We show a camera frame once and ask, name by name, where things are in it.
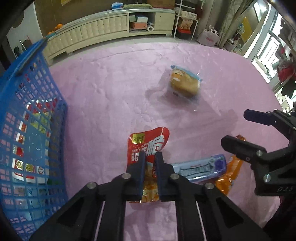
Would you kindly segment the orange candy wrapper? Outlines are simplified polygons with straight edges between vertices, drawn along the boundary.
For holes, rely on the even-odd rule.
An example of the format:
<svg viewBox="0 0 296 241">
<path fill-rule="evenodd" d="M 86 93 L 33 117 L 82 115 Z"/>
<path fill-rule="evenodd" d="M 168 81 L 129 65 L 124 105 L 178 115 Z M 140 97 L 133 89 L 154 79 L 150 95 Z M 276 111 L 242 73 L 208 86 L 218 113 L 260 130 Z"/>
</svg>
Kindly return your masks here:
<svg viewBox="0 0 296 241">
<path fill-rule="evenodd" d="M 231 187 L 236 180 L 243 161 L 236 157 L 236 155 L 232 155 L 229 162 L 227 163 L 226 173 L 223 174 L 215 181 L 216 187 L 225 195 L 228 195 Z"/>
</svg>

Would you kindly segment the small orange noodle snack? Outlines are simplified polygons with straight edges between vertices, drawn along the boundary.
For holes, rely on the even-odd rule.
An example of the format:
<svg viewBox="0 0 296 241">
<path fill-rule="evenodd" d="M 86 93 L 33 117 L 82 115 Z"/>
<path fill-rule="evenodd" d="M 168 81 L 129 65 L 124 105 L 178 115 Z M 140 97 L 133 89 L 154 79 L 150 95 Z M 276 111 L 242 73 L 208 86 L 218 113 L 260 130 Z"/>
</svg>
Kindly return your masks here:
<svg viewBox="0 0 296 241">
<path fill-rule="evenodd" d="M 159 201 L 154 160 L 156 152 L 160 152 L 164 148 L 169 136 L 169 129 L 162 126 L 145 132 L 132 133 L 128 138 L 128 165 L 138 161 L 141 151 L 145 153 L 145 178 L 140 203 Z"/>
</svg>

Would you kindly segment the blue plastic basket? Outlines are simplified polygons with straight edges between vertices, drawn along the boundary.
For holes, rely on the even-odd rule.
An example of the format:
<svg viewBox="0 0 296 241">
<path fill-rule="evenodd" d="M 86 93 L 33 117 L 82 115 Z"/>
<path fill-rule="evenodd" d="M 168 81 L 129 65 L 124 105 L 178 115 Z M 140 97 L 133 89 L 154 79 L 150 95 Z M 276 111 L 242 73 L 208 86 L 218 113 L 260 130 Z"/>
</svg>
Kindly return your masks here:
<svg viewBox="0 0 296 241">
<path fill-rule="evenodd" d="M 42 39 L 1 76 L 1 210 L 28 240 L 68 199 L 63 167 L 67 103 Z"/>
</svg>

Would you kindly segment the red green snack bag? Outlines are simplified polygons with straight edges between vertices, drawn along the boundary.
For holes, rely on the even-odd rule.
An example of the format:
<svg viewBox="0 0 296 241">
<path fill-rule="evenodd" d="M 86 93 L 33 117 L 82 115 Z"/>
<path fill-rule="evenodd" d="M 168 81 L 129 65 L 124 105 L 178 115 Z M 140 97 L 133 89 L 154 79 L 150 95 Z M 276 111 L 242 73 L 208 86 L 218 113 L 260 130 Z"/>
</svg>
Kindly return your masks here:
<svg viewBox="0 0 296 241">
<path fill-rule="evenodd" d="M 51 101 L 33 100 L 21 112 L 13 147 L 12 177 L 29 184 L 45 184 L 49 175 L 49 145 L 52 134 L 50 121 L 56 107 Z"/>
</svg>

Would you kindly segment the teal striped snack bag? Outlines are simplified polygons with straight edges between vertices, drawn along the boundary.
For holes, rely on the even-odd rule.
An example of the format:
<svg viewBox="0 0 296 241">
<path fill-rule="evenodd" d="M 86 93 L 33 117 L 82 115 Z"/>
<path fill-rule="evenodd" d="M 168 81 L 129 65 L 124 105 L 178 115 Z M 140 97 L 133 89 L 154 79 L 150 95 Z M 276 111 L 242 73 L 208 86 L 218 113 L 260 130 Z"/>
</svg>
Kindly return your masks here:
<svg viewBox="0 0 296 241">
<path fill-rule="evenodd" d="M 1 204 L 7 219 L 16 233 L 27 240 L 63 204 L 68 197 L 63 188 L 47 185 L 9 187 L 9 194 L 3 196 Z"/>
</svg>

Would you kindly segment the pink table cloth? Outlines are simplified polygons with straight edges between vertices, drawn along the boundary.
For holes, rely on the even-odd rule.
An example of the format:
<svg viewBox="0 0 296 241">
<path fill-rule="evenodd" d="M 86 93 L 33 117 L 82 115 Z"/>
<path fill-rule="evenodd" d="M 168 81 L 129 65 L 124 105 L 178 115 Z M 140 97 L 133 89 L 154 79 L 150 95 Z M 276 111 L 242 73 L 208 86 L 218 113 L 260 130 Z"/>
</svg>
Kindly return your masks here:
<svg viewBox="0 0 296 241">
<path fill-rule="evenodd" d="M 202 78 L 193 104 L 169 90 L 171 65 Z M 288 140 L 272 126 L 246 121 L 247 109 L 280 104 L 249 60 L 190 43 L 140 43 L 92 48 L 51 66 L 67 102 L 64 140 L 66 190 L 72 197 L 88 182 L 111 181 L 126 170 L 128 137 L 167 127 L 168 163 L 223 154 L 226 135 L 242 135 L 271 152 Z"/>
</svg>

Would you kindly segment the arched floor mirror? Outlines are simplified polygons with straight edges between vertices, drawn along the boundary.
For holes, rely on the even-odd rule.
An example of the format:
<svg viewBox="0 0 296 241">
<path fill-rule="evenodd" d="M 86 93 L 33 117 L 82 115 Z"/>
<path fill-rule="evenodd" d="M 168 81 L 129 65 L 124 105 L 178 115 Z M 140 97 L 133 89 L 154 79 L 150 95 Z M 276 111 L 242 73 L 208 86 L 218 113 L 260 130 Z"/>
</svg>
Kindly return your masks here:
<svg viewBox="0 0 296 241">
<path fill-rule="evenodd" d="M 245 6 L 236 21 L 235 31 L 226 40 L 223 49 L 244 56 L 261 32 L 268 12 L 267 1 L 252 1 Z"/>
</svg>

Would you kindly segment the wrapped bread bun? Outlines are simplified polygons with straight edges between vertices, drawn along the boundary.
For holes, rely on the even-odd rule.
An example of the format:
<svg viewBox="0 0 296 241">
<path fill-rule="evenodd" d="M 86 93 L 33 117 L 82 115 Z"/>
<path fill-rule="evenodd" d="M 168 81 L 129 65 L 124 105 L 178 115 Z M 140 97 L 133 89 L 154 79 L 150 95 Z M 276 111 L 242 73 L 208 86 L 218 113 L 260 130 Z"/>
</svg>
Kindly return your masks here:
<svg viewBox="0 0 296 241">
<path fill-rule="evenodd" d="M 177 65 L 171 65 L 169 90 L 176 97 L 193 104 L 199 101 L 202 78 L 199 73 L 193 73 Z"/>
</svg>

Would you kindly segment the pink tote bag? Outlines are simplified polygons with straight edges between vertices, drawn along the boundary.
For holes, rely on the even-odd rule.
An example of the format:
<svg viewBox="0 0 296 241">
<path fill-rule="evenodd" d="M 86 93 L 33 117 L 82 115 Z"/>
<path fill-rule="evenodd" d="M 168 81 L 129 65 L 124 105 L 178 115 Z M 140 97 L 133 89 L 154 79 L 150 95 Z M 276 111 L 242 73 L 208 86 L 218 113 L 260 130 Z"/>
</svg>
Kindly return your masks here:
<svg viewBox="0 0 296 241">
<path fill-rule="evenodd" d="M 201 34 L 197 37 L 197 42 L 201 45 L 214 47 L 220 40 L 218 32 L 212 27 L 209 26 L 208 29 L 204 29 Z"/>
</svg>

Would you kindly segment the patterned curtain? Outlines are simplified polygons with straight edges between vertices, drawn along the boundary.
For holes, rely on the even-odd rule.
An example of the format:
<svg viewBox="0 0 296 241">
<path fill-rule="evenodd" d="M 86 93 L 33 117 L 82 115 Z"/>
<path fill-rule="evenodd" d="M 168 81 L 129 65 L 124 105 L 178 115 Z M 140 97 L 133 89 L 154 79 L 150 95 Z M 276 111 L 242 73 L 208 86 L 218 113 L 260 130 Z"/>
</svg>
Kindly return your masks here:
<svg viewBox="0 0 296 241">
<path fill-rule="evenodd" d="M 226 16 L 220 28 L 218 47 L 222 48 L 230 35 L 235 31 L 235 26 L 242 18 L 244 12 L 252 5 L 253 1 L 231 1 Z"/>
</svg>

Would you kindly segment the cream TV cabinet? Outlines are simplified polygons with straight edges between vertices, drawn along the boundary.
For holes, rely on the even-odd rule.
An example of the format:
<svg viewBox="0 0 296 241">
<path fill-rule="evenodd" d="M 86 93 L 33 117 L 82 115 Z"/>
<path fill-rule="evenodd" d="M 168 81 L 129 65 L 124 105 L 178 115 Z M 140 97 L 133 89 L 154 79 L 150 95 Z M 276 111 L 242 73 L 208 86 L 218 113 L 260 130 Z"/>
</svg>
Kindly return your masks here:
<svg viewBox="0 0 296 241">
<path fill-rule="evenodd" d="M 146 15 L 153 30 L 134 30 L 130 27 L 130 16 Z M 70 55 L 79 49 L 109 40 L 145 35 L 170 36 L 175 21 L 173 9 L 122 9 L 108 10 L 84 16 L 57 30 L 48 39 L 43 51 L 49 65 L 60 54 Z"/>
</svg>

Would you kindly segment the cardboard box on cabinet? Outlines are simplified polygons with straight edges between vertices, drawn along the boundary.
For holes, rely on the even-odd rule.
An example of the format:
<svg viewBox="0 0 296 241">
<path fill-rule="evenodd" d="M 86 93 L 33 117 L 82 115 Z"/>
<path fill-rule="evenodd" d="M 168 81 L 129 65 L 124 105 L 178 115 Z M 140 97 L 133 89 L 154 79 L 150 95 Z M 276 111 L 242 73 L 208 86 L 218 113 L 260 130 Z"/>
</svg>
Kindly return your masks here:
<svg viewBox="0 0 296 241">
<path fill-rule="evenodd" d="M 173 9 L 175 2 L 175 0 L 147 0 L 147 4 L 150 4 L 153 8 L 163 9 Z"/>
</svg>

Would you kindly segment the oranges on cabinet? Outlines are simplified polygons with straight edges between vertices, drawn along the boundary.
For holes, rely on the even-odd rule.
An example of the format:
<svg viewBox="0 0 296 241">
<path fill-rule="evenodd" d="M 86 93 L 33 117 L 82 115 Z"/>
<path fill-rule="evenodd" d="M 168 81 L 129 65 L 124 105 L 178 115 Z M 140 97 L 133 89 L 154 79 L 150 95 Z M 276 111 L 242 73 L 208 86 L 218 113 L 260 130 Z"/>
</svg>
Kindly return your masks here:
<svg viewBox="0 0 296 241">
<path fill-rule="evenodd" d="M 53 29 L 53 31 L 51 32 L 48 32 L 48 35 L 52 34 L 52 33 L 55 33 L 57 30 L 59 30 L 60 28 L 63 27 L 63 24 L 58 24 L 56 25 L 56 27 Z"/>
</svg>

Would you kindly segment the green folded towel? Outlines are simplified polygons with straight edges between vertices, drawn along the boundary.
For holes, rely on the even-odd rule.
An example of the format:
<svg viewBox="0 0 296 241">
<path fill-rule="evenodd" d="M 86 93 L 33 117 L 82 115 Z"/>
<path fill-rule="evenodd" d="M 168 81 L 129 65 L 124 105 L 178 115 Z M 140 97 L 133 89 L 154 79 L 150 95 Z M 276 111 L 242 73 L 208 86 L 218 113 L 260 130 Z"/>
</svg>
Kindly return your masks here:
<svg viewBox="0 0 296 241">
<path fill-rule="evenodd" d="M 151 4 L 124 4 L 123 9 L 151 9 Z"/>
</svg>

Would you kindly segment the blue tissue pack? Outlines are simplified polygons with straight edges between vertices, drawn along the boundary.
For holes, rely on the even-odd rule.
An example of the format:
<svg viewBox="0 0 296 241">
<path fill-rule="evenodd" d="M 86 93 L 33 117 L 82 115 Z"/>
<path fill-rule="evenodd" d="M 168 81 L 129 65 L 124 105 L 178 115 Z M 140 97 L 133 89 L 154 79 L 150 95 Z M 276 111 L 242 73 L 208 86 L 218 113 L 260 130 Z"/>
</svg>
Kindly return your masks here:
<svg viewBox="0 0 296 241">
<path fill-rule="evenodd" d="M 119 9 L 123 9 L 123 7 L 124 7 L 124 4 L 123 3 L 115 2 L 115 3 L 112 3 L 111 4 L 111 9 L 113 11 L 119 10 Z"/>
</svg>

